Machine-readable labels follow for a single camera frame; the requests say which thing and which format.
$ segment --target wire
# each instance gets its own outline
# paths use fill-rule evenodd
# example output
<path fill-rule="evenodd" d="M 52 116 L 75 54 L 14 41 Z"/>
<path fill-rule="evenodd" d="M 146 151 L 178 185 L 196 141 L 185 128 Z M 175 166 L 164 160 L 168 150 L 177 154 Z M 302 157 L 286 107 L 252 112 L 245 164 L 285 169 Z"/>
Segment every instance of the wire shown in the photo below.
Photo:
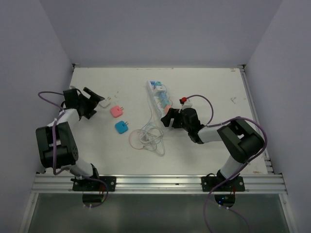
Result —
<path fill-rule="evenodd" d="M 64 110 L 64 109 L 62 108 L 62 106 L 60 106 L 60 105 L 58 105 L 58 104 L 56 104 L 56 103 L 54 103 L 54 102 L 52 102 L 52 101 L 50 101 L 50 100 L 48 100 L 48 99 L 46 99 L 46 98 L 44 98 L 44 97 L 41 96 L 41 94 L 45 94 L 45 93 L 56 94 L 56 95 L 60 95 L 60 96 L 63 96 L 64 94 L 58 93 L 58 92 L 54 92 L 54 91 L 40 91 L 40 92 L 38 93 L 38 96 L 39 96 L 40 99 L 42 99 L 42 100 L 44 100 L 44 101 L 46 101 L 46 102 L 48 102 L 48 103 L 50 103 L 50 104 L 52 104 L 52 105 L 54 105 L 54 106 L 60 108 L 61 110 Z"/>
<path fill-rule="evenodd" d="M 237 119 L 243 119 L 243 120 L 246 120 L 246 121 L 249 121 L 251 123 L 253 123 L 254 125 L 256 125 L 262 132 L 263 134 L 263 137 L 264 137 L 264 144 L 263 144 L 263 147 L 262 149 L 255 155 L 253 155 L 252 157 L 250 157 L 247 162 L 241 167 L 239 168 L 238 170 L 236 170 L 230 177 L 228 177 L 227 179 L 225 179 L 224 181 L 222 181 L 221 183 L 219 183 L 218 185 L 216 185 L 215 187 L 213 187 L 211 189 L 211 191 L 208 193 L 207 195 L 207 198 L 204 202 L 204 206 L 203 206 L 203 217 L 204 217 L 204 221 L 205 221 L 205 224 L 207 226 L 207 228 L 209 229 L 209 231 L 211 233 L 213 233 L 213 230 L 211 228 L 211 226 L 209 225 L 208 223 L 208 220 L 207 220 L 207 216 L 206 216 L 206 206 L 207 206 L 207 202 L 208 202 L 208 199 L 211 195 L 212 192 L 214 192 L 217 188 L 219 188 L 220 186 L 222 186 L 224 183 L 226 183 L 227 181 L 229 181 L 230 179 L 232 179 L 233 177 L 235 177 L 236 175 L 238 175 L 251 161 L 253 161 L 254 159 L 256 159 L 259 155 L 261 155 L 265 149 L 267 148 L 267 144 L 268 144 L 268 138 L 267 138 L 267 134 L 266 132 L 264 131 L 264 129 L 258 124 L 256 123 L 255 121 L 251 120 L 251 119 L 248 119 L 248 118 L 245 118 L 245 117 L 241 117 L 241 116 L 237 116 L 235 118 L 232 118 L 232 119 L 229 119 L 223 123 L 220 123 L 220 124 L 215 124 L 215 125 L 210 125 L 210 127 L 216 127 L 216 126 L 220 126 L 220 125 L 224 125 L 230 121 L 233 121 L 233 120 L 237 120 Z M 251 228 L 250 228 L 250 225 L 248 223 L 248 221 L 246 220 L 246 218 L 244 218 L 239 212 L 237 212 L 236 210 L 232 210 L 230 209 L 232 212 L 238 214 L 239 216 L 241 216 L 243 218 L 243 220 L 246 222 L 247 224 L 247 227 L 248 227 L 248 232 L 251 232 Z"/>
<path fill-rule="evenodd" d="M 191 95 L 191 96 L 188 96 L 186 98 L 190 99 L 192 97 L 201 97 L 201 98 L 205 99 L 209 103 L 212 113 L 210 115 L 209 121 L 206 123 L 206 125 L 208 125 L 213 120 L 213 117 L 214 117 L 214 108 L 213 108 L 212 103 L 208 100 L 208 98 L 206 98 L 205 96 L 202 96 L 202 95 Z"/>
<path fill-rule="evenodd" d="M 152 122 L 154 114 L 153 114 L 152 108 L 150 106 L 149 98 L 147 98 L 147 102 L 148 102 L 148 107 L 150 109 L 150 114 L 151 114 L 150 119 L 141 129 L 133 130 L 130 133 L 130 135 L 128 137 L 129 144 L 134 149 L 137 149 L 137 150 L 145 149 L 148 151 L 154 151 L 159 156 L 162 157 L 165 155 L 165 146 L 164 146 L 164 142 L 163 142 L 163 136 L 164 136 L 164 133 L 166 133 L 168 129 L 166 131 L 163 131 L 160 127 L 158 127 L 156 125 L 155 119 L 154 119 L 154 122 Z M 137 133 L 137 135 L 138 135 L 138 141 L 140 142 L 140 144 L 142 144 L 141 148 L 136 148 L 131 143 L 131 138 L 132 138 L 134 133 Z M 159 152 L 158 144 L 161 144 L 162 152 Z"/>
<path fill-rule="evenodd" d="M 65 114 L 65 109 L 64 109 L 62 106 L 60 106 L 60 105 L 58 105 L 58 104 L 56 104 L 56 103 L 54 103 L 54 102 L 52 102 L 52 101 L 50 101 L 50 100 L 48 100 L 48 99 L 42 97 L 41 94 L 44 94 L 44 93 L 57 94 L 57 95 L 61 95 L 61 96 L 63 96 L 63 94 L 58 93 L 58 92 L 53 92 L 53 91 L 41 91 L 41 92 L 38 93 L 38 96 L 39 96 L 42 100 L 44 100 L 44 101 L 46 101 L 46 102 L 48 102 L 48 103 L 50 103 L 50 104 L 52 104 L 52 105 L 58 107 L 58 108 L 62 111 L 61 114 L 58 115 L 58 117 L 54 120 L 54 123 L 53 123 L 53 126 L 52 126 L 52 137 L 53 137 L 53 165 L 52 165 L 52 167 L 53 167 L 53 174 L 54 174 L 54 175 L 59 175 L 59 174 L 62 173 L 63 171 L 69 169 L 69 168 L 62 168 L 62 169 L 60 169 L 59 171 L 56 171 L 56 164 L 57 164 L 57 163 L 56 163 L 56 160 L 57 160 L 56 124 L 57 124 L 58 120 Z M 87 179 L 87 180 L 90 180 L 90 181 L 99 182 L 99 183 L 101 183 L 101 184 L 103 184 L 103 185 L 105 186 L 105 188 L 106 188 L 106 196 L 105 196 L 104 200 L 103 200 L 101 203 L 97 204 L 97 205 L 93 205 L 93 206 L 90 205 L 91 208 L 100 206 L 100 205 L 107 199 L 107 197 L 108 197 L 108 190 L 109 190 L 109 189 L 108 189 L 107 184 L 106 184 L 104 181 L 99 180 L 99 179 L 93 179 L 93 178 L 86 177 L 86 176 L 83 176 L 83 178 L 84 178 L 84 179 Z"/>
<path fill-rule="evenodd" d="M 214 175 L 215 176 L 214 173 L 209 173 L 209 174 L 206 175 L 206 177 L 209 177 L 210 175 Z"/>

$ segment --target metal frame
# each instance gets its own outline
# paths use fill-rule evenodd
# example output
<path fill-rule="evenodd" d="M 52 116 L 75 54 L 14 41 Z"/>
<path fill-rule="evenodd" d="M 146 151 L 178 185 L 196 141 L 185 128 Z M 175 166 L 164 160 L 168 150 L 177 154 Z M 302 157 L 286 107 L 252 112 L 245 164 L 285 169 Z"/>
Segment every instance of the metal frame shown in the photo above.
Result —
<path fill-rule="evenodd" d="M 240 69 L 253 119 L 259 122 L 254 102 L 247 83 L 244 67 Z M 282 175 L 275 175 L 268 152 L 264 152 L 268 175 L 241 175 L 245 192 L 239 194 L 279 194 L 283 212 L 291 233 L 297 232 L 294 216 L 287 200 L 287 190 Z M 114 175 L 117 177 L 115 194 L 206 194 L 202 191 L 201 177 L 204 175 Z M 20 233 L 28 232 L 39 193 L 82 193 L 73 192 L 73 176 L 37 174 L 26 207 Z"/>
<path fill-rule="evenodd" d="M 26 206 L 26 210 L 24 213 L 23 220 L 21 222 L 19 233 L 27 233 L 30 227 L 31 220 L 33 218 L 33 214 L 35 211 L 35 205 L 37 204 L 38 200 L 38 193 L 31 193 L 28 199 L 28 203 Z"/>
<path fill-rule="evenodd" d="M 204 175 L 113 175 L 117 177 L 116 194 L 203 194 Z M 286 187 L 282 175 L 242 175 L 245 192 L 239 194 L 283 194 Z M 72 175 L 37 174 L 33 193 L 73 192 Z"/>

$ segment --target blue plug adapter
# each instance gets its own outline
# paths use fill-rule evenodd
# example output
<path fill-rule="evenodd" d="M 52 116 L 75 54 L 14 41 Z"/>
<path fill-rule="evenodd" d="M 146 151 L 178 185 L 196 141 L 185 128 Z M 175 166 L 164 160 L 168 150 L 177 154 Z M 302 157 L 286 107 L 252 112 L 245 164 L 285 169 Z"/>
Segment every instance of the blue plug adapter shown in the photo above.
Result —
<path fill-rule="evenodd" d="M 115 124 L 115 128 L 119 134 L 122 134 L 128 131 L 127 122 L 124 122 L 123 120 L 119 121 L 117 124 Z"/>

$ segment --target white power strip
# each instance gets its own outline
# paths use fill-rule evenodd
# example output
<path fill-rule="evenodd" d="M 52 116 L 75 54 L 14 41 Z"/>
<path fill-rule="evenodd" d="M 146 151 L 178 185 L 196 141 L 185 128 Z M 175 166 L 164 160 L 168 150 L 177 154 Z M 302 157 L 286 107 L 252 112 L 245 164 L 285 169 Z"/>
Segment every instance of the white power strip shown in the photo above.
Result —
<path fill-rule="evenodd" d="M 172 106 L 166 87 L 160 81 L 147 81 L 147 89 L 157 114 L 160 118 L 164 117 Z"/>

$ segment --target glass panel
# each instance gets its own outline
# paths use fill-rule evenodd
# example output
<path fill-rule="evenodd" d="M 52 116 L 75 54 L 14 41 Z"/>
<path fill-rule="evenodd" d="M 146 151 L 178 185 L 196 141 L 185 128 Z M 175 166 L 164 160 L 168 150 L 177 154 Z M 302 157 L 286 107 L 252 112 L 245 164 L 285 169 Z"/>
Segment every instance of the glass panel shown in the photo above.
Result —
<path fill-rule="evenodd" d="M 112 194 L 100 207 L 88 209 L 81 194 L 40 194 L 30 233 L 207 232 L 203 219 L 206 195 Z M 207 218 L 217 233 L 247 232 L 243 219 L 219 208 L 214 197 Z M 288 233 L 278 195 L 236 195 L 232 207 L 253 233 Z"/>

